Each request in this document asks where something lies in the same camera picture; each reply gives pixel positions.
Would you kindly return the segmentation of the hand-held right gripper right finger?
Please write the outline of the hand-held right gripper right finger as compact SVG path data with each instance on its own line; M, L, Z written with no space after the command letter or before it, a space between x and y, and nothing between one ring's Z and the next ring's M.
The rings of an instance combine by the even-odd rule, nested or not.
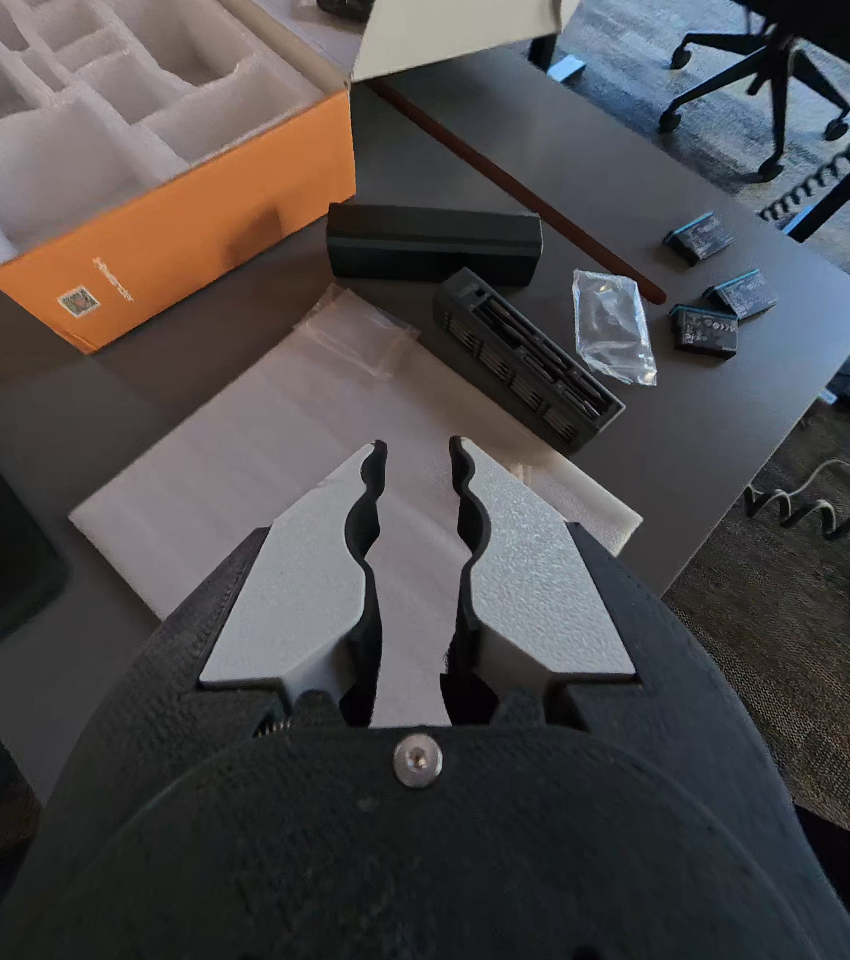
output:
M563 515L473 441L450 438L459 582L446 685L544 697L579 682L629 682L635 666Z

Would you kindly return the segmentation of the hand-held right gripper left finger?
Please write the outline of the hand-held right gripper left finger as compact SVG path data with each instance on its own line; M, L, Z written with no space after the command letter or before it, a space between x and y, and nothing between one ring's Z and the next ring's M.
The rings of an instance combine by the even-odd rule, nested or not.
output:
M200 674L207 690L269 689L287 706L311 691L372 706L383 627L367 554L381 529L387 446L362 446L282 512Z

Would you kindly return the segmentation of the orange cardboard box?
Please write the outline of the orange cardboard box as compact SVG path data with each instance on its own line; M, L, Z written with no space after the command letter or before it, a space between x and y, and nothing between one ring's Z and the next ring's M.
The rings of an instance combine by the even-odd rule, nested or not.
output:
M323 93L311 107L0 265L0 291L93 354L357 192L357 82L539 36L576 1L377 1L368 22L316 1L219 2Z

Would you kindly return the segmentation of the white foam sheet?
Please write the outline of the white foam sheet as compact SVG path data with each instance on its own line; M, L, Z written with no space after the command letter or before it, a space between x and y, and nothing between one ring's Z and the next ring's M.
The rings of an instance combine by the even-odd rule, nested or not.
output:
M293 332L71 513L161 619L253 529L387 446L369 553L388 630L450 630L466 557L449 442L472 440L617 556L642 517L416 342L379 378Z

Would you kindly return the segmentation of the small flat clear bag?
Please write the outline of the small flat clear bag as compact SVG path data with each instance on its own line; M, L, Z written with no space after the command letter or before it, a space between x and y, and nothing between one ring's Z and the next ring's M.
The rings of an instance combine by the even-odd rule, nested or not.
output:
M417 327L330 284L293 328L371 378L391 379L421 335Z

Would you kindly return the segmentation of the clear plastic bag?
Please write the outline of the clear plastic bag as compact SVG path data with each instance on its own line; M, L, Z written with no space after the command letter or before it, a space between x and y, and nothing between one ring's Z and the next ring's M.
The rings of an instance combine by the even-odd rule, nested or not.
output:
M637 283L624 275L575 270L575 349L594 373L654 387L657 365Z

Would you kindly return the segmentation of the black battery blue edge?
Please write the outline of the black battery blue edge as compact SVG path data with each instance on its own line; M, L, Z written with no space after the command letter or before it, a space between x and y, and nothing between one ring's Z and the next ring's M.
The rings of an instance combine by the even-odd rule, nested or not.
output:
M662 244L690 267L724 251L734 242L734 235L721 222L715 211L709 211L667 233Z
M677 351L721 360L737 355L739 321L733 314L677 304L668 317Z
M716 310L738 321L757 317L777 304L776 294L759 269L710 286L703 291L703 298Z

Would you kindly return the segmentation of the black long case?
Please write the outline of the black long case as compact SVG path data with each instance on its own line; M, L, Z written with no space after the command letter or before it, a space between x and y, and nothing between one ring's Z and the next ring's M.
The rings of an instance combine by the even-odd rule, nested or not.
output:
M442 283L469 270L486 284L526 287L544 246L540 217L337 202L326 220L332 273L344 280Z

